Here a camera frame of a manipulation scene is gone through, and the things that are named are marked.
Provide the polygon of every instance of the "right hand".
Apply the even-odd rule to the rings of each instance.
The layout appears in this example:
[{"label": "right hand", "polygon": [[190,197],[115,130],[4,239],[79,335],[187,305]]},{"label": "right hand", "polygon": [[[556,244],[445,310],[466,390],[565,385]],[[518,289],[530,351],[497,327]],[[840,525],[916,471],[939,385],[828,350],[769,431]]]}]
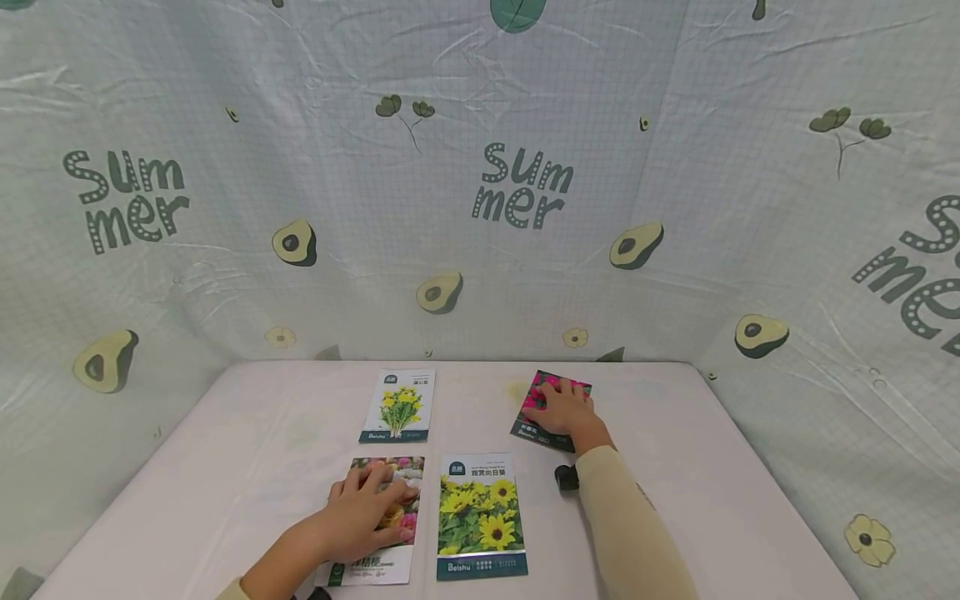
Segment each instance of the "right hand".
[{"label": "right hand", "polygon": [[549,383],[544,383],[538,389],[546,396],[546,408],[524,408],[520,412],[550,433],[568,436],[600,421],[593,413],[593,398],[584,393],[584,386],[572,385],[569,379],[561,379],[560,390],[554,389]]}]

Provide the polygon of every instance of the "forearm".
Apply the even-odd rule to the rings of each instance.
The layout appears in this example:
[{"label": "forearm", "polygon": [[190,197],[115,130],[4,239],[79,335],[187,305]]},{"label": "forearm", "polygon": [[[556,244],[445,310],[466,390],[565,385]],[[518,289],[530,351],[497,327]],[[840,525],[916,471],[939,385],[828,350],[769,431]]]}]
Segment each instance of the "forearm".
[{"label": "forearm", "polygon": [[240,580],[250,600],[290,600],[306,578],[325,562],[323,550],[294,525]]},{"label": "forearm", "polygon": [[611,446],[595,446],[578,460],[577,471],[597,565],[611,598],[696,600],[680,552],[619,454]]}]

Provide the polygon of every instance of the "seed packet label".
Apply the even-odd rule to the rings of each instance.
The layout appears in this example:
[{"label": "seed packet label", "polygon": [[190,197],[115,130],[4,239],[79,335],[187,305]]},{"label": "seed packet label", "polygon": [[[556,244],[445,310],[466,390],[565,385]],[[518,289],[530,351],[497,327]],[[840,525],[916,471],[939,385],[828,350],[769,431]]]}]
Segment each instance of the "seed packet label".
[{"label": "seed packet label", "polygon": [[360,444],[425,442],[435,379],[433,369],[381,371]]},{"label": "seed packet label", "polygon": [[[559,375],[555,375],[546,371],[537,371],[537,374],[534,375],[533,383],[530,384],[530,389],[527,390],[527,397],[523,400],[522,408],[543,409],[546,407],[546,396],[544,396],[543,392],[541,392],[538,388],[544,383],[549,383],[553,387],[557,388],[560,386],[560,380],[561,378]],[[589,394],[593,389],[593,386],[581,381],[575,381],[571,379],[570,383],[573,385],[584,386],[585,394]],[[516,414],[514,426],[511,428],[510,433],[519,438],[523,438],[524,440],[536,442],[537,444],[548,445],[551,448],[557,448],[558,450],[563,450],[565,452],[573,452],[573,440],[571,440],[569,436],[558,436],[550,433],[549,431],[546,431],[537,425],[535,422],[524,417],[523,413]]]},{"label": "seed packet label", "polygon": [[527,574],[510,454],[445,454],[437,580]]},{"label": "seed packet label", "polygon": [[[420,487],[423,481],[423,457],[399,456],[393,458],[356,458],[351,468],[363,468],[371,461],[383,461],[394,470],[394,479],[404,479],[407,485]],[[389,483],[380,486],[383,490]],[[417,538],[417,516],[420,499],[406,505],[395,504],[380,520],[377,529],[403,527],[414,532],[408,541],[377,550],[370,556],[351,564],[324,563],[317,569],[315,585],[328,588],[338,586],[393,586],[410,583],[410,567],[414,560],[414,540]]]}]

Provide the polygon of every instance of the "pink flower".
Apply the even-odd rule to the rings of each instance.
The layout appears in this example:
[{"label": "pink flower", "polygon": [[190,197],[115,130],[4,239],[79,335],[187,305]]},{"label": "pink flower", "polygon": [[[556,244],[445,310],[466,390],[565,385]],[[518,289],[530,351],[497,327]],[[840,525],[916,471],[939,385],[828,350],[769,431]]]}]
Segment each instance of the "pink flower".
[{"label": "pink flower", "polygon": [[[400,520],[400,527],[403,529],[409,529],[410,531],[417,533],[417,513],[408,513],[403,516],[403,519]],[[407,541],[407,544],[412,544],[414,542],[413,538],[410,538]]]}]

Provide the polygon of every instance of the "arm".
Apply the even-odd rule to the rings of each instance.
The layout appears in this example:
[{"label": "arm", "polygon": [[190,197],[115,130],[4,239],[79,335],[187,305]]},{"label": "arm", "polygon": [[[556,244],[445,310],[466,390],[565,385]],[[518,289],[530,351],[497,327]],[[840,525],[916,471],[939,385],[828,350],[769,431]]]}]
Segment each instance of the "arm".
[{"label": "arm", "polygon": [[392,479],[393,471],[382,463],[351,469],[346,480],[333,484],[326,508],[285,531],[217,600],[290,600],[321,564],[352,563],[412,538],[409,529],[376,529],[391,507],[412,501],[420,492],[402,479],[378,490]]},{"label": "arm", "polygon": [[616,451],[607,425],[593,413],[593,400],[566,379],[559,391],[549,385],[541,390],[546,409],[524,415],[573,439],[580,501],[608,593],[614,600],[697,600],[677,546]]}]

